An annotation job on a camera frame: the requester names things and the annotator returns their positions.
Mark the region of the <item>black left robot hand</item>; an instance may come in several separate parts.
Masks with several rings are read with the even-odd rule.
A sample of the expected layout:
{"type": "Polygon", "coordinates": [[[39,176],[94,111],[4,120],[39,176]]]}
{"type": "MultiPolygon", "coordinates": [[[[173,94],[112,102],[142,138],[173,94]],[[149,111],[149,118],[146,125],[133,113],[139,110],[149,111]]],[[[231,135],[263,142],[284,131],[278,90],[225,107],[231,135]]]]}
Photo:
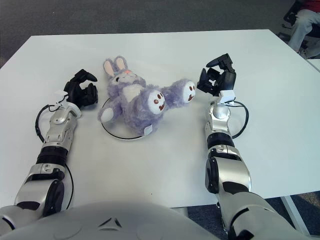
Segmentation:
{"type": "Polygon", "coordinates": [[[98,102],[98,90],[95,85],[90,83],[86,88],[81,88],[80,84],[85,81],[97,82],[98,80],[93,74],[81,69],[64,87],[64,91],[68,94],[67,101],[75,104],[79,109],[98,102]]]}

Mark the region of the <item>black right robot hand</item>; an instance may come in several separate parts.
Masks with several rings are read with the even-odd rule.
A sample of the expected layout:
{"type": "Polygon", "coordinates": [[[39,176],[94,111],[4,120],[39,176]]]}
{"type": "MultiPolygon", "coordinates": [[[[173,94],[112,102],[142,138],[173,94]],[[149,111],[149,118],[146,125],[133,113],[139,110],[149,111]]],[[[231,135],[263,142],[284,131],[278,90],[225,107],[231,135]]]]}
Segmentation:
{"type": "Polygon", "coordinates": [[[197,89],[213,97],[217,97],[220,91],[233,90],[237,74],[232,64],[228,53],[207,63],[207,69],[203,68],[200,73],[197,89]]]}

